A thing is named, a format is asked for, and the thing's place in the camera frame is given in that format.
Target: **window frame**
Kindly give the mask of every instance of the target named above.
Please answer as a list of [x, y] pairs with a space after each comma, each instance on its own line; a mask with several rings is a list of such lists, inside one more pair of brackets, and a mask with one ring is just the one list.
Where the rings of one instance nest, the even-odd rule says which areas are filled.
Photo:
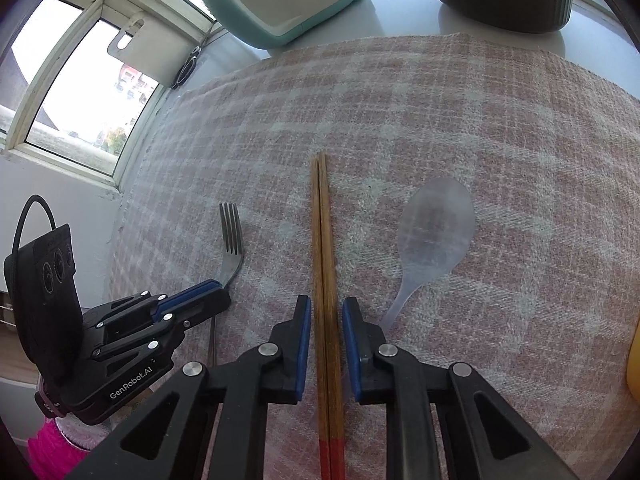
[[220, 24], [211, 19], [186, 0], [60, 0], [78, 7], [82, 13], [65, 31], [42, 63], [15, 111], [14, 119], [6, 133], [0, 132], [0, 153], [13, 153], [50, 168], [94, 182], [111, 189], [120, 188], [128, 175], [129, 162], [138, 155], [146, 136], [146, 124], [164, 102], [168, 88], [158, 84], [143, 107], [133, 126], [113, 170], [113, 176], [93, 170], [87, 166], [29, 144], [27, 137], [35, 117], [60, 71], [85, 35], [100, 20], [119, 28], [127, 25], [130, 17], [145, 10], [159, 16], [185, 36], [201, 43]]
[[129, 134], [129, 138], [118, 157], [118, 161], [113, 170], [113, 176], [93, 170], [83, 164], [69, 160], [63, 155], [49, 152], [44, 148], [27, 142], [31, 125], [49, 89], [76, 47], [100, 20], [105, 20], [112, 25], [122, 27], [126, 24], [128, 18], [113, 9], [113, 7], [108, 6], [105, 0], [95, 0], [76, 18], [50, 51], [31, 81], [31, 84], [28, 86], [18, 109], [15, 111], [14, 120], [4, 136], [4, 146], [2, 148], [6, 152], [20, 153], [32, 160], [45, 162], [66, 173], [77, 174], [94, 182], [118, 188], [132, 156], [140, 152], [140, 146], [143, 140], [143, 136], [140, 133], [145, 130], [146, 122], [153, 115], [160, 99], [166, 93], [167, 88], [161, 84], [158, 84], [150, 95], [145, 107], [143, 107], [142, 112], [137, 118]]

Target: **fork tines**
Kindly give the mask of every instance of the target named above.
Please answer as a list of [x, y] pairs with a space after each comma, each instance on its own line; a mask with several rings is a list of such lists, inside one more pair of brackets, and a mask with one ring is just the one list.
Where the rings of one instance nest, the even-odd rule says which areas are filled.
[[242, 254], [242, 229], [236, 204], [220, 202], [220, 219], [222, 220], [222, 237], [226, 252]]

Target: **black cable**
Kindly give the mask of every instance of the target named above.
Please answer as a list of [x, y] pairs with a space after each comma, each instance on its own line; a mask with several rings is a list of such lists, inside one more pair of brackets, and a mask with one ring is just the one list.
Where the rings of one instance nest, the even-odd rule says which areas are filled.
[[11, 264], [9, 267], [9, 295], [14, 302], [14, 309], [18, 305], [18, 275], [17, 275], [17, 266], [18, 266], [18, 249], [20, 249], [20, 237], [22, 236], [22, 229], [24, 228], [24, 221], [27, 218], [27, 213], [29, 209], [33, 205], [34, 202], [39, 203], [44, 209], [47, 217], [49, 217], [49, 223], [51, 224], [51, 230], [56, 228], [56, 221], [53, 219], [53, 213], [51, 212], [51, 208], [49, 204], [47, 204], [46, 200], [43, 199], [40, 195], [31, 195], [27, 200], [27, 203], [22, 208], [22, 213], [20, 213], [20, 219], [18, 220], [18, 226], [15, 228], [14, 235], [14, 247], [11, 251]]
[[178, 88], [178, 86], [183, 85], [185, 81], [189, 78], [193, 70], [196, 68], [196, 63], [198, 62], [198, 56], [202, 51], [201, 46], [196, 46], [191, 51], [189, 59], [184, 62], [184, 65], [178, 70], [178, 73], [175, 75], [174, 82], [171, 85], [171, 88]]

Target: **red chopstick tip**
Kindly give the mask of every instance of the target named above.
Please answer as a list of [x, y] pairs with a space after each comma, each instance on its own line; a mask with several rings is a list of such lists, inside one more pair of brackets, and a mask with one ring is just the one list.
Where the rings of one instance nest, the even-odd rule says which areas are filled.
[[329, 439], [331, 457], [331, 480], [345, 480], [344, 466], [344, 439]]
[[329, 441], [320, 440], [320, 478], [333, 480], [331, 476], [331, 449]]

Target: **pink checkered tablecloth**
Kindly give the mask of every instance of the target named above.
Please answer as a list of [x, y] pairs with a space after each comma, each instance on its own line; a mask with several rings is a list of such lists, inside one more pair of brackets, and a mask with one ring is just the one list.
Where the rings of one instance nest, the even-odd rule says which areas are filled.
[[[340, 297], [377, 320], [398, 291], [399, 215], [427, 180], [473, 195], [478, 229], [452, 274], [416, 293], [390, 340], [465, 360], [584, 480], [640, 429], [625, 386], [640, 315], [640, 104], [546, 52], [469, 36], [295, 50], [186, 92], [165, 112], [114, 242], [114, 298], [216, 277], [218, 202], [247, 247], [220, 316], [221, 362], [311, 295], [309, 160], [327, 150]], [[176, 366], [206, 356], [209, 324]], [[313, 347], [298, 406], [270, 408], [265, 478], [319, 478]], [[384, 410], [346, 406], [347, 475], [385, 476]]]

